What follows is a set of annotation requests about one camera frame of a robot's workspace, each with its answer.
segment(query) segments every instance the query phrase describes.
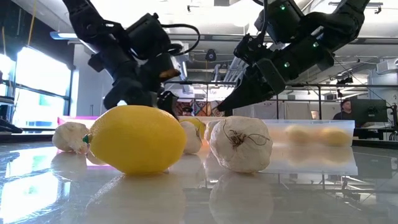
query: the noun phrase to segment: glossy table surface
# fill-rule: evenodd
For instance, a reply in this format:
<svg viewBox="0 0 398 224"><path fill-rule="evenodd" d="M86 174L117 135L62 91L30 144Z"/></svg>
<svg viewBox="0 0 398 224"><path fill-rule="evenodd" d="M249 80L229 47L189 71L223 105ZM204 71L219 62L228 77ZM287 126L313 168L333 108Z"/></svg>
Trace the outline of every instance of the glossy table surface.
<svg viewBox="0 0 398 224"><path fill-rule="evenodd" d="M274 148L253 175L202 149L164 174L125 177L50 143L2 145L0 223L398 223L398 151L302 150Z"/></svg>

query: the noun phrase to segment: garlic skin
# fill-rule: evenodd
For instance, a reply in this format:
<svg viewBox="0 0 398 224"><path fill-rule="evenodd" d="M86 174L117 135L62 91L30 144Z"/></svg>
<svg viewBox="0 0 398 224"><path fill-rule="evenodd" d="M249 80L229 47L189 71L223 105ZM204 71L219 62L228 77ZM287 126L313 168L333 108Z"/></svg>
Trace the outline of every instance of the garlic skin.
<svg viewBox="0 0 398 224"><path fill-rule="evenodd" d="M56 128L52 136L52 143L55 147L65 152L75 151L79 154L86 154L88 146L82 139L88 134L88 131L84 124L66 122Z"/></svg>
<svg viewBox="0 0 398 224"><path fill-rule="evenodd" d="M187 143L185 144L183 153L195 154L199 152L201 148L201 137L199 130L189 121L183 121L180 124L187 135Z"/></svg>
<svg viewBox="0 0 398 224"><path fill-rule="evenodd" d="M253 173L270 163L272 139L268 127L257 118L230 116L215 125L210 149L221 166Z"/></svg>
<svg viewBox="0 0 398 224"><path fill-rule="evenodd" d="M209 123L206 124L205 139L208 142L210 142L211 132L213 131L214 126L216 126L216 124L219 122L220 121L209 121Z"/></svg>

